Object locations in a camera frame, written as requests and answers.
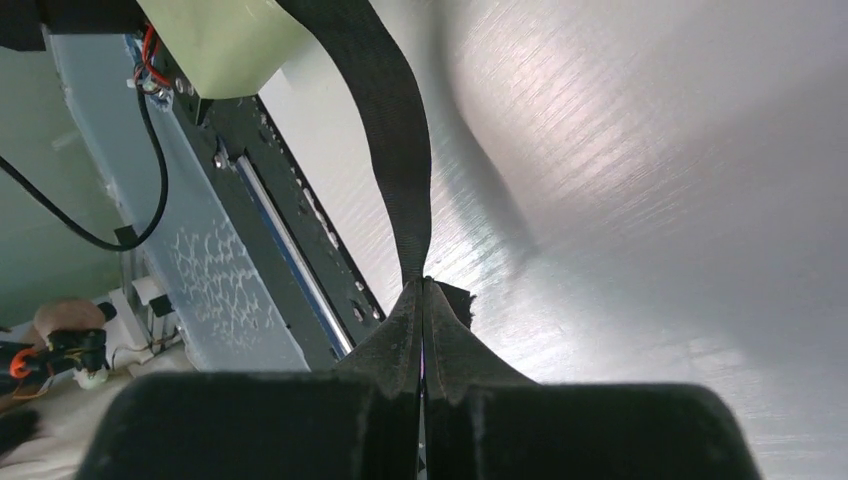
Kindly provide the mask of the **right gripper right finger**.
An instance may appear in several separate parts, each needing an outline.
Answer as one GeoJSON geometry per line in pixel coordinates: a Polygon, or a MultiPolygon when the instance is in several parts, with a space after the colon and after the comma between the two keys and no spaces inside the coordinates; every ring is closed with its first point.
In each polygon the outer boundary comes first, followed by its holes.
{"type": "Polygon", "coordinates": [[[540,384],[422,285],[426,466],[432,479],[756,479],[730,409],[689,383],[540,384]]]}

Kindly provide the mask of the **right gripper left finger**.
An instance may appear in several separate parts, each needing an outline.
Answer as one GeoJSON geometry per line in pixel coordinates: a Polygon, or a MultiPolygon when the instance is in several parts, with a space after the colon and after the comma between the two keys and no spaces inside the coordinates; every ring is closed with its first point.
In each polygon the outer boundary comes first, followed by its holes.
{"type": "Polygon", "coordinates": [[[424,282],[334,368],[160,372],[109,406],[81,479],[415,479],[424,282]]]}

